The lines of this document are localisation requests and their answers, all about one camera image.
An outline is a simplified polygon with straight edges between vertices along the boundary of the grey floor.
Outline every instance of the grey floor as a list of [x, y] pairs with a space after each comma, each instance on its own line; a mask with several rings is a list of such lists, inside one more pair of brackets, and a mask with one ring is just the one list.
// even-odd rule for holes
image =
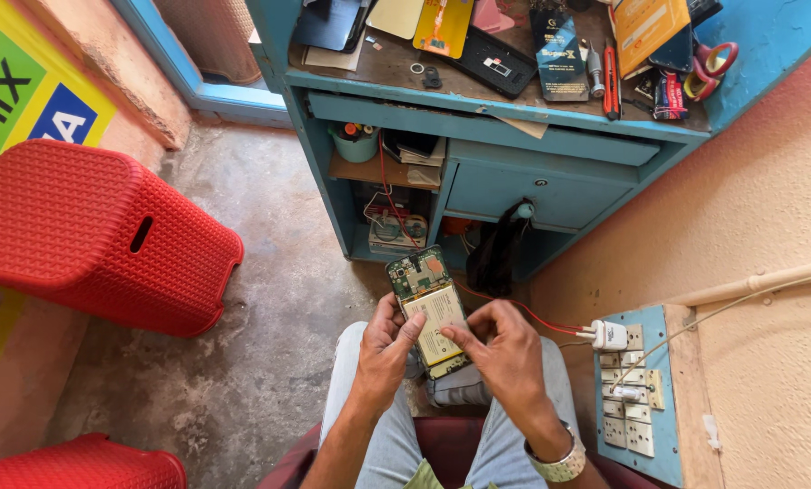
[[336, 338], [390, 284], [343, 259], [292, 131], [197, 125], [161, 177], [243, 239], [224, 315], [195, 339], [93, 318], [46, 444], [103, 431], [176, 454], [193, 488], [251, 488], [320, 421]]

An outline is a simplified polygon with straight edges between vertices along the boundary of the wristwatch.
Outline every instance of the wristwatch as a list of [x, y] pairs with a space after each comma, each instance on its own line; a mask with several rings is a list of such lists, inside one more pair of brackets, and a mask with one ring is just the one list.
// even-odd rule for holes
[[565, 430], [572, 435], [572, 450], [569, 450], [568, 455], [565, 455], [563, 460], [550, 464], [542, 462], [535, 456], [535, 453], [532, 452], [529, 442], [525, 440], [523, 442], [523, 448], [526, 450], [526, 455], [529, 457], [532, 466], [535, 467], [535, 470], [541, 477], [551, 482], [567, 482], [572, 480], [580, 475], [580, 472], [584, 472], [584, 466], [586, 465], [586, 449], [584, 448], [584, 444], [580, 442], [580, 439], [568, 423], [562, 419], [560, 419], [559, 422], [562, 423]]

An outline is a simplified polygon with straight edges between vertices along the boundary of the scissors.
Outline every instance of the scissors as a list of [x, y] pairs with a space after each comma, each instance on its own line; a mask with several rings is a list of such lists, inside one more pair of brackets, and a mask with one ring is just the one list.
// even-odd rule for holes
[[[728, 56], [719, 55], [728, 50]], [[693, 70], [683, 82], [682, 89], [686, 97], [693, 102], [704, 100], [715, 91], [723, 75], [737, 60], [737, 43], [722, 43], [715, 48], [699, 44], [692, 57]]]

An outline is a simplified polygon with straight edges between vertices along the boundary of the stool handle hole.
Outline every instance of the stool handle hole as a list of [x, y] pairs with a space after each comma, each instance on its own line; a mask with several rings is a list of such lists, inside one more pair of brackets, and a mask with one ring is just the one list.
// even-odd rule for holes
[[139, 224], [139, 228], [137, 228], [137, 234], [134, 234], [134, 239], [131, 240], [130, 250], [132, 253], [136, 253], [143, 247], [143, 242], [146, 241], [151, 227], [152, 216], [143, 217], [143, 221]]

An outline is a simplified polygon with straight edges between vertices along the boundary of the opened smartphone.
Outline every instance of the opened smartphone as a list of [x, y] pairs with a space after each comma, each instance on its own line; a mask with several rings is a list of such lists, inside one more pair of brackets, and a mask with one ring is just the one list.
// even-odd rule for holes
[[392, 261], [386, 270], [405, 318], [418, 312], [426, 316], [417, 347], [427, 377], [440, 379], [470, 364], [472, 361], [463, 350], [441, 333], [443, 326], [469, 329], [463, 303], [444, 265], [441, 247], [436, 244]]

